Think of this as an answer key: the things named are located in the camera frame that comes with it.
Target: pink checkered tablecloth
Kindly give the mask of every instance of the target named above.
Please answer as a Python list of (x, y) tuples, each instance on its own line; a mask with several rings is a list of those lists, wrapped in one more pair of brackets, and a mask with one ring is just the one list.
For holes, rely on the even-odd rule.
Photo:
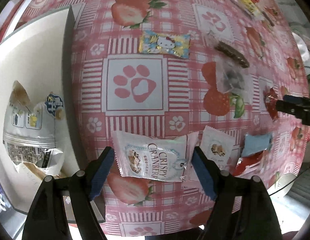
[[(272, 132), (270, 152), (263, 155), (259, 168), (249, 175), (259, 175), (270, 186), (276, 173), (297, 174), (309, 130), (287, 114), (279, 113), (279, 119), (273, 122), (263, 102), (263, 92), (271, 87), (280, 98), (282, 87), (291, 95), (308, 96), (301, 56), (274, 0), (259, 2), (275, 23), (272, 29), (250, 19), (230, 0), (157, 0), (153, 8), (148, 8), (148, 2), (140, 0), (137, 5), (132, 0), (33, 0), (20, 20), (27, 22), (53, 8), (73, 6), (73, 100), (88, 158), (94, 160), (106, 146), (112, 146), (112, 130), (174, 138), (202, 131), (209, 125), (236, 138), (228, 163), (230, 170), (236, 166), (245, 134)], [(147, 11), (148, 21), (138, 22), (146, 18)], [(190, 34), (190, 58), (139, 54), (139, 37), (148, 29)], [(234, 118), (233, 106), (226, 115), (215, 116), (203, 105), (205, 94), (212, 89), (202, 75), (203, 65), (225, 57), (209, 47), (207, 33), (233, 46), (250, 63), (247, 73), (252, 86), (251, 102), (245, 102), (240, 118)], [(292, 61), (300, 64), (299, 69), (292, 67)], [(131, 80), (141, 77), (136, 71), (139, 65), (149, 70), (144, 81), (156, 83), (152, 91), (145, 90), (143, 99), (130, 87)], [(123, 72), (126, 66), (133, 67), (129, 74)], [(125, 82), (115, 84), (116, 75), (122, 75)], [(118, 97), (116, 88), (124, 89), (127, 97)], [(215, 104), (218, 100), (209, 107), (214, 108)], [(290, 150), (295, 127), (302, 128), (304, 137)], [(125, 192), (123, 184), (130, 185), (134, 193)], [(106, 234), (120, 236), (158, 235), (193, 228), (205, 223), (214, 205), (196, 182), (122, 178), (116, 165), (103, 194), (106, 223), (101, 227)], [(144, 194), (145, 201), (139, 205), (125, 203), (132, 194)]]

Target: gingham pattern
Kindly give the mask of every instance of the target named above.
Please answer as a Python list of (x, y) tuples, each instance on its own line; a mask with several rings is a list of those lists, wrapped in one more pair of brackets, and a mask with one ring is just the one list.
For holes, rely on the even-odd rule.
[[(167, 6), (153, 9), (149, 22), (141, 24), (140, 29), (123, 28), (112, 19), (111, 6), (115, 0), (44, 0), (40, 6), (36, 0), (30, 4), (21, 21), (27, 22), (52, 8), (68, 4), (78, 11), (72, 46), (73, 100), (81, 128), (82, 140), (90, 160), (96, 159), (106, 146), (112, 146), (111, 131), (120, 129), (127, 132), (173, 138), (192, 131), (202, 131), (206, 125), (222, 130), (236, 138), (231, 154), (230, 170), (234, 169), (246, 133), (273, 133), (273, 147), (264, 153), (257, 170), (242, 174), (250, 178), (259, 175), (266, 186), (271, 177), (281, 174), (297, 174), (306, 147), (305, 138), (309, 129), (303, 127), (305, 136), (296, 143), (296, 149), (288, 150), (291, 131), (302, 127), (299, 120), (287, 114), (279, 114), (273, 122), (263, 107), (261, 93), (263, 86), (274, 87), (280, 94), (285, 86), (293, 95), (308, 96), (307, 81), (303, 67), (292, 80), (286, 66), (286, 58), (298, 58), (300, 54), (289, 31), (287, 22), (279, 19), (273, 34), (258, 21), (248, 19), (241, 10), (229, 0), (162, 0)], [(265, 6), (276, 8), (274, 0), (261, 0)], [(252, 104), (246, 104), (241, 118), (234, 119), (234, 109), (225, 116), (213, 116), (203, 107), (203, 98), (210, 89), (202, 76), (204, 63), (215, 61), (222, 55), (207, 48), (206, 25), (201, 25), (200, 17), (205, 10), (215, 10), (229, 28), (227, 35), (221, 37), (225, 42), (244, 54), (250, 63), (247, 70), (252, 80)], [(259, 59), (254, 53), (245, 27), (254, 27), (266, 46), (264, 57)], [(138, 111), (119, 111), (110, 114), (107, 98), (103, 98), (103, 84), (108, 82), (111, 60), (134, 57), (141, 59), (137, 52), (142, 30), (155, 32), (189, 33), (191, 35), (190, 59), (181, 60), (171, 56), (154, 58), (162, 64), (162, 86), (165, 93), (163, 109), (148, 109), (143, 114)], [(278, 61), (274, 54), (279, 52)], [(170, 121), (181, 116), (185, 126), (182, 130), (172, 130)], [(100, 129), (91, 129), (88, 123), (101, 122)], [(154, 200), (145, 201), (142, 207), (127, 205), (119, 201), (106, 184), (103, 194), (106, 202), (106, 223), (101, 227), (107, 234), (133, 236), (146, 227), (156, 234), (172, 233), (194, 227), (190, 219), (202, 211), (213, 207), (214, 202), (205, 194), (201, 186), (192, 182), (164, 183), (152, 181)], [(234, 204), (238, 209), (240, 200)]]

